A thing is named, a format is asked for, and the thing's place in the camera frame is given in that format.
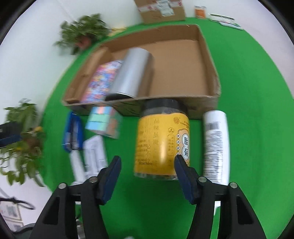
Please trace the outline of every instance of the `silver bolt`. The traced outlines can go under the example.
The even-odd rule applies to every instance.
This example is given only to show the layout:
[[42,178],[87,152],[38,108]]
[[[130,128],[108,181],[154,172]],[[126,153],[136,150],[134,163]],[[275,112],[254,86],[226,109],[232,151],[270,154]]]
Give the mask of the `silver bolt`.
[[64,188],[66,188],[66,184],[65,183],[61,183],[61,184],[58,185],[58,188],[64,189]]
[[199,180],[200,182],[206,182],[206,177],[199,177],[198,180]]
[[97,177],[90,177],[89,178],[89,181],[90,182],[97,182]]
[[230,186],[231,186],[232,188],[237,188],[237,187],[238,187],[237,183],[235,183],[235,182],[231,182],[231,183],[230,183]]

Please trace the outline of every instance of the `rubik's cube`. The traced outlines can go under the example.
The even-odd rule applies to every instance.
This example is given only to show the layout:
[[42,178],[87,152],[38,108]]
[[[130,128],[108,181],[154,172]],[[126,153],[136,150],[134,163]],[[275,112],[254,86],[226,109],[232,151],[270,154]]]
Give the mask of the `rubik's cube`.
[[86,129],[96,134],[117,139],[122,116],[110,106],[93,107],[86,124]]

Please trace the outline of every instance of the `yellow label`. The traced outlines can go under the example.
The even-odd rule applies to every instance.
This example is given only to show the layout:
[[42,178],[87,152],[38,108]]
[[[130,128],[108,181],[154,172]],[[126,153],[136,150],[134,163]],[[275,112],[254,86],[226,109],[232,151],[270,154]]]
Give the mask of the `yellow label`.
[[139,120],[136,173],[176,175],[173,162],[177,154],[190,164],[190,124],[185,114],[152,114]]

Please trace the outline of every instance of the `yellow jar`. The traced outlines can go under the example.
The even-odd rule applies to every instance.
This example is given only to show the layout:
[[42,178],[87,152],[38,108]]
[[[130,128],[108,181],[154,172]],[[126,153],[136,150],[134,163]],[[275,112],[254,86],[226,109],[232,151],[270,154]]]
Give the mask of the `yellow jar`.
[[190,164],[190,124],[185,105],[174,99],[146,102],[138,123],[134,174],[177,179],[174,159],[181,154]]

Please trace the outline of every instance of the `green mat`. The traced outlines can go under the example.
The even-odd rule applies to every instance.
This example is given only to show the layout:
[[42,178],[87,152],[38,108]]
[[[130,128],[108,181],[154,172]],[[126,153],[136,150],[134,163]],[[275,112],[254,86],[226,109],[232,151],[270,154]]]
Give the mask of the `green mat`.
[[[222,95],[218,109],[228,117],[230,181],[239,184],[268,239],[277,238],[294,213],[294,104],[286,83],[263,48],[245,31],[208,20],[138,25],[125,32],[165,24],[198,24],[219,73]],[[46,132],[41,175],[53,191],[73,179],[69,155],[61,146],[69,110],[61,98],[90,54],[80,55],[61,78],[43,116]],[[105,138],[108,160],[122,158],[122,171],[112,199],[101,206],[111,239],[184,239],[195,206],[184,199],[177,181],[133,176],[137,117],[124,117],[119,140]],[[202,122],[191,120],[191,166],[202,172]],[[93,134],[85,130],[85,138]],[[219,209],[211,238],[217,238]]]

